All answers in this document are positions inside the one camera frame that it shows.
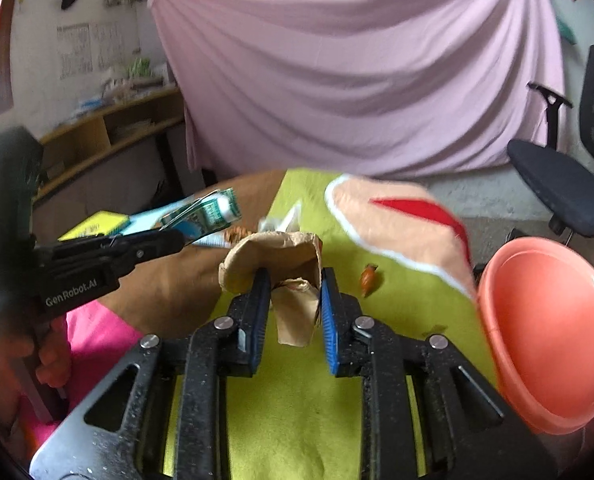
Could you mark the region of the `person's left hand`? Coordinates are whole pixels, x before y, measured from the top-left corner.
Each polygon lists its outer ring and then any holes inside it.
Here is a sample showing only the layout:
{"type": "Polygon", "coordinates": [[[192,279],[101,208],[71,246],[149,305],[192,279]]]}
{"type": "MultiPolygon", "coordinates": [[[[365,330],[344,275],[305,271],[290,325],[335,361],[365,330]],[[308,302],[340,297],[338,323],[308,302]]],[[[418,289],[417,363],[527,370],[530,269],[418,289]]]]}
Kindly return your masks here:
{"type": "Polygon", "coordinates": [[[66,318],[61,316],[50,323],[43,336],[36,339],[21,332],[0,330],[0,389],[21,393],[24,390],[13,365],[38,352],[39,363],[32,364],[32,372],[41,385],[61,388],[70,378],[72,358],[66,333],[66,318]]]}

